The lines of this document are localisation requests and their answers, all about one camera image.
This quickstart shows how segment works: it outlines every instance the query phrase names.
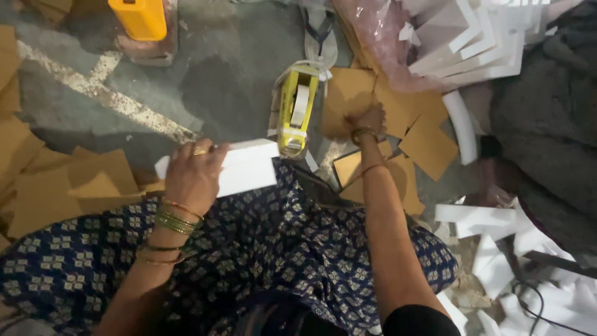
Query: gray cloth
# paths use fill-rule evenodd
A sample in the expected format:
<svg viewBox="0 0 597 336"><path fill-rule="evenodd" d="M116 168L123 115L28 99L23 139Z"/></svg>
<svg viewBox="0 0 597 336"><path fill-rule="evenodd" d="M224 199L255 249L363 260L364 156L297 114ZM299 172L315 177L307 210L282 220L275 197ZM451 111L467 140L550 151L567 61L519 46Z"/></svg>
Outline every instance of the gray cloth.
<svg viewBox="0 0 597 336"><path fill-rule="evenodd" d="M553 25L520 76L495 81L491 127L529 177L518 191L577 261L597 267L597 0Z"/></svg>

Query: flip-flop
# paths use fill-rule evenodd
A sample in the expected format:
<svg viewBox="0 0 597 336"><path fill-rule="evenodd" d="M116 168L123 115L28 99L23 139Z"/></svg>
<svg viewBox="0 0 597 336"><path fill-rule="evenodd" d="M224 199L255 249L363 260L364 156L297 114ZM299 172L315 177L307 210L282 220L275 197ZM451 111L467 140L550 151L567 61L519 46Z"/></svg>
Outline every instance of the flip-flop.
<svg viewBox="0 0 597 336"><path fill-rule="evenodd" d="M332 26L336 14L325 8L301 6L305 35L304 51L308 60L319 62L327 70L338 60L338 45Z"/></svg>

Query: concrete floor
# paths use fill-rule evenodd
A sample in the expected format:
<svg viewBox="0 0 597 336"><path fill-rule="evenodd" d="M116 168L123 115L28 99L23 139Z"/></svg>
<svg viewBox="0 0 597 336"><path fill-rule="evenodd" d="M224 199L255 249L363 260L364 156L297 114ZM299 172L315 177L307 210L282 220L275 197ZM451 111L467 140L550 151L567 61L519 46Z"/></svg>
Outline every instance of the concrete floor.
<svg viewBox="0 0 597 336"><path fill-rule="evenodd" d="M179 52L174 64L150 68L133 64L124 56L98 85L127 100L106 102L77 90L72 78L89 78L102 55L116 50L113 41L118 23L112 13L55 29L38 13L16 14L10 2L0 2L0 23L15 26L18 40L33 48L36 55L47 57L26 59L19 70L23 105L19 117L30 123L32 131L51 149L70 153L77 145L95 152L122 148L133 168L145 169L171 153L181 140L172 135L177 132L191 131L216 143L265 137L273 83L287 66L304 59L299 9L277 2L232 5L224 0L180 0L179 22ZM339 53L336 65L349 66L352 52L338 26L335 32ZM141 108L127 114L127 107L119 106L127 102L137 102ZM308 147L321 166L318 174L335 184L332 160L355 148L318 134L321 105L320 99L310 125ZM173 123L162 127L144 122L135 117L143 109ZM454 138L449 121L442 127ZM439 182L417 167L419 195L427 205L422 218L433 223L435 204L476 191L474 176L475 166L463 167L459 159ZM491 304L487 300L475 300L483 297L482 289L474 283L476 279L469 279L474 245L472 240L462 240L452 246L463 266L453 301L461 306L488 307ZM478 323L471 323L469 335L478 333Z"/></svg>

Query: woman's right hand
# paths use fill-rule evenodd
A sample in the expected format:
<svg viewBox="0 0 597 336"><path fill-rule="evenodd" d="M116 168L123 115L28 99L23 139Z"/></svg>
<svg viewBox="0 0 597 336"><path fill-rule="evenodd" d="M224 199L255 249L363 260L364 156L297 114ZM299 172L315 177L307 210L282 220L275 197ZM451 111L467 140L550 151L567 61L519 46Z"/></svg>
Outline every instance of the woman's right hand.
<svg viewBox="0 0 597 336"><path fill-rule="evenodd" d="M379 104L370 108L361 114L350 114L346 116L346 120L353 127L353 130L370 129L377 134L386 132L384 123L386 122L386 111L383 110L383 105Z"/></svg>
<svg viewBox="0 0 597 336"><path fill-rule="evenodd" d="M188 142L174 151L166 173L166 197L204 215L215 202L218 178L230 145L209 139Z"/></svg>

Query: packing tape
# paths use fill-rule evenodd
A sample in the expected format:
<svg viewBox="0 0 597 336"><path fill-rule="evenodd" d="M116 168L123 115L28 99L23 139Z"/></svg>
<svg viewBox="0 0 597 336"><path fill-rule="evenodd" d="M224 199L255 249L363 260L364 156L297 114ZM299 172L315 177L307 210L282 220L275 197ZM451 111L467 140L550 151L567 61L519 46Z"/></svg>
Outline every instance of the packing tape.
<svg viewBox="0 0 597 336"><path fill-rule="evenodd" d="M293 117L290 119L292 126L301 127L304 120L304 115L307 112L307 104L309 103L309 87L305 85L297 86L297 97L294 99Z"/></svg>

